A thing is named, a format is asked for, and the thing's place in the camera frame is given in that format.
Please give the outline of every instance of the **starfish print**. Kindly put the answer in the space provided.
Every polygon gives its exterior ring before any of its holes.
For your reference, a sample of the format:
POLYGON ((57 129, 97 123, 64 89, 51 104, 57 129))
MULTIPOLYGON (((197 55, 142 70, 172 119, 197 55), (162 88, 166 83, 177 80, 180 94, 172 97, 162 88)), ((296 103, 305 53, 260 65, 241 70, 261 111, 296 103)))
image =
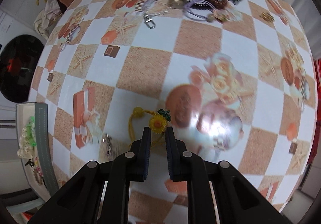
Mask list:
POLYGON ((276 69, 280 69, 281 67, 276 65, 276 64, 273 64, 273 61, 272 61, 272 57, 271 57, 271 54, 270 52, 269 53, 269 56, 268 58, 266 58, 265 56, 263 55, 260 55, 260 57, 263 59, 263 61, 269 66, 269 69, 265 69, 265 74, 266 75, 269 75, 270 73, 273 74, 273 77, 278 80, 278 76, 276 74, 276 69))
POLYGON ((299 42, 299 43, 305 43, 305 39, 304 39, 303 37, 299 37, 299 38, 298 38, 298 42, 299 42))
POLYGON ((58 90, 58 88, 61 86, 61 84, 58 84, 58 78, 55 82, 51 82, 52 90, 49 92, 50 95, 52 95, 55 91, 58 90))
POLYGON ((125 25, 125 20, 123 20, 120 24, 120 26, 118 25, 112 25, 115 29, 117 33, 120 33, 121 38, 123 40, 125 40, 125 30, 130 28, 130 27, 134 27, 137 26, 136 24, 129 24, 129 25, 125 25))
POLYGON ((92 57, 92 54, 85 56, 85 52, 86 50, 84 50, 81 55, 75 54, 75 57, 77 58, 77 63, 71 69, 75 69, 76 67, 80 66, 80 71, 82 70, 84 61, 92 57))
POLYGON ((300 169, 300 165, 301 165, 301 160, 305 157, 306 155, 303 153, 303 146, 301 146, 300 152, 297 155, 297 159, 295 161, 295 163, 292 166, 292 169, 294 168, 298 168, 300 169))

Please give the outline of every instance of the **metal clasp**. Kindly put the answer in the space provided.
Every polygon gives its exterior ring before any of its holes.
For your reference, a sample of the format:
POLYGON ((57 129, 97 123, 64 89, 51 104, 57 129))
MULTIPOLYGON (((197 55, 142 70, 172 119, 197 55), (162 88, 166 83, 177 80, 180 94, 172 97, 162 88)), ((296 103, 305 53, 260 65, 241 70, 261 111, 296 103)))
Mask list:
POLYGON ((147 14, 144 14, 144 23, 149 28, 155 28, 156 27, 155 22, 147 14))

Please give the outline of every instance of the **red object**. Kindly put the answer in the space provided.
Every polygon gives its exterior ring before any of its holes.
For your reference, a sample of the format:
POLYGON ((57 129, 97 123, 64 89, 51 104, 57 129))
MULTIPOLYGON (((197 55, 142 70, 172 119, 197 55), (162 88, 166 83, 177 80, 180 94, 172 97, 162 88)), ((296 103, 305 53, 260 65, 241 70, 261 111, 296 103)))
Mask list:
POLYGON ((12 76, 17 76, 21 69, 21 61, 18 57, 9 59, 9 65, 7 65, 8 72, 12 76))
POLYGON ((317 74, 317 94, 318 94, 318 111, 317 111, 317 121, 321 121, 321 59, 314 61, 314 67, 317 74))
POLYGON ((129 1, 127 4, 126 4, 126 7, 127 8, 131 8, 132 6, 134 6, 136 4, 138 0, 132 0, 132 1, 129 1))
POLYGON ((29 221, 31 219, 31 217, 33 216, 33 214, 28 213, 28 212, 23 212, 23 213, 21 213, 21 215, 26 221, 29 221))
POLYGON ((318 143, 320 137, 320 127, 321 127, 321 59, 314 61, 314 67, 317 74, 317 95, 318 95, 318 105, 317 105, 317 125, 316 131, 314 133, 314 139, 312 143, 311 152, 309 155, 308 163, 312 163, 314 157, 317 155, 318 143))
POLYGON ((73 95, 73 123, 75 129, 76 146, 80 149, 85 146, 87 135, 84 133, 88 112, 95 104, 95 88, 89 87, 73 95))

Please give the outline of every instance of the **checkered tablecloth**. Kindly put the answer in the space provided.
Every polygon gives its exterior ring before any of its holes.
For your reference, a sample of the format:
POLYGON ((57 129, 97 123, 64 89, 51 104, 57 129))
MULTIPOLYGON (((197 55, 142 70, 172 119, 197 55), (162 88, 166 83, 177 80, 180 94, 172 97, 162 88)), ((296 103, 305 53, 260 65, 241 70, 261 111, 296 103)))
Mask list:
MULTIPOLYGON (((282 7, 288 25, 268 0, 243 0, 236 6, 242 14, 241 21, 192 21, 181 10, 170 10, 153 17, 156 28, 149 29, 142 16, 124 19, 137 0, 74 0, 44 47, 29 95, 29 101, 48 104, 50 153, 57 179, 68 180, 87 161, 106 161, 107 148, 101 139, 82 148, 76 145, 75 93, 94 88, 97 127, 113 139, 114 147, 126 151, 130 143, 127 125, 133 108, 165 108, 174 88, 192 84, 193 72, 210 77, 208 62, 215 62, 217 53, 223 53, 242 78, 240 104, 228 109, 242 120, 244 134, 229 150, 217 152, 203 147, 195 152, 214 162, 229 161, 281 210, 300 182, 311 149, 316 76, 300 21, 290 5, 274 1, 282 7), (264 11, 269 11, 275 21, 263 20, 260 15, 264 11), (309 99, 304 101, 303 112, 280 69, 289 45, 301 55, 309 84, 309 99), (49 73, 53 74, 51 82, 47 80, 49 73), (290 124, 297 129, 294 155, 289 153, 290 124)), ((203 106, 208 98, 204 97, 205 83, 197 87, 203 106)), ((137 138, 148 120, 144 116, 133 121, 137 138)), ((173 126, 176 137, 195 143, 197 130, 173 126)), ((169 181, 165 147, 157 146, 152 149, 147 181, 131 185, 129 220, 187 223, 186 194, 185 183, 169 181)))

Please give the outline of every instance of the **sunflower hair clip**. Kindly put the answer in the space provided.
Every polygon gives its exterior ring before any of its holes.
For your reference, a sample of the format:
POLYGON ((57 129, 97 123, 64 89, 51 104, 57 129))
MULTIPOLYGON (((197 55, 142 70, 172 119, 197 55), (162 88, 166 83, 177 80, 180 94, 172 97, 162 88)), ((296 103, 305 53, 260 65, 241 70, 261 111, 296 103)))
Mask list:
POLYGON ((128 133, 132 142, 136 139, 132 125, 132 118, 141 118, 143 117, 144 113, 152 115, 148 123, 150 130, 153 133, 161 134, 161 136, 158 139, 151 143, 151 146, 153 147, 157 143, 159 143, 160 139, 163 137, 168 124, 167 122, 171 121, 171 111, 159 109, 157 112, 154 112, 150 110, 144 110, 141 107, 135 107, 128 121, 128 133))

